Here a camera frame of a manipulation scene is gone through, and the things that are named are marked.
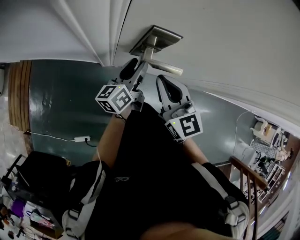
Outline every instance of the wooden railing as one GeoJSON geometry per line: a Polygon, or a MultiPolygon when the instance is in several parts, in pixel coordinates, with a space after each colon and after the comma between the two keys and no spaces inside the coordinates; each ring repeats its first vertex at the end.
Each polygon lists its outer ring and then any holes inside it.
{"type": "MultiPolygon", "coordinates": [[[[254,172],[251,168],[249,168],[247,165],[242,163],[240,160],[238,160],[236,157],[232,156],[230,158],[230,163],[235,166],[240,171],[240,190],[243,191],[244,182],[243,182],[243,175],[247,176],[247,186],[248,186],[248,207],[249,211],[251,210],[251,186],[250,182],[253,182],[253,188],[254,188],[254,228],[253,228],[253,236],[252,240],[257,239],[257,228],[258,228],[258,208],[257,208],[257,186],[264,190],[268,183],[265,179],[263,179],[261,176],[259,176],[256,172],[254,172]]],[[[244,233],[244,239],[247,237],[247,232],[249,231],[249,228],[251,226],[251,221],[249,221],[248,226],[244,233]]]]}

